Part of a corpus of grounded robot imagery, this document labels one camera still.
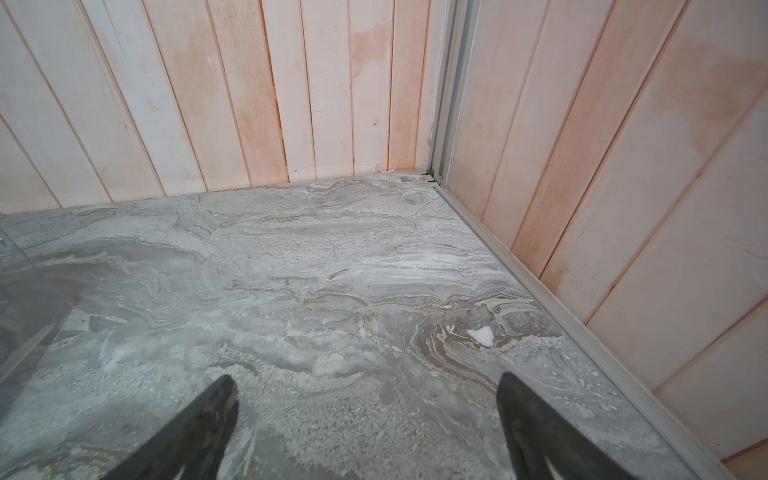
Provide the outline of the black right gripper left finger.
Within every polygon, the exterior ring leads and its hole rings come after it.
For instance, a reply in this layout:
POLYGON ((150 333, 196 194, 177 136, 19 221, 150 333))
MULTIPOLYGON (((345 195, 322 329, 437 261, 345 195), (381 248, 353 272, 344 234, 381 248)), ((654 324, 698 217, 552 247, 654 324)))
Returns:
POLYGON ((235 380, 216 379, 107 479, 215 479, 238 420, 235 380))

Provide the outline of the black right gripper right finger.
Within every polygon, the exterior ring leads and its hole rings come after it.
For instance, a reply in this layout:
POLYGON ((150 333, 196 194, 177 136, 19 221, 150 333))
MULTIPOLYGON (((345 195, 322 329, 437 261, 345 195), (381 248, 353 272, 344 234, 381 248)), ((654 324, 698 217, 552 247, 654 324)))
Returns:
POLYGON ((496 402, 518 479, 633 477, 515 374, 502 374, 496 402))

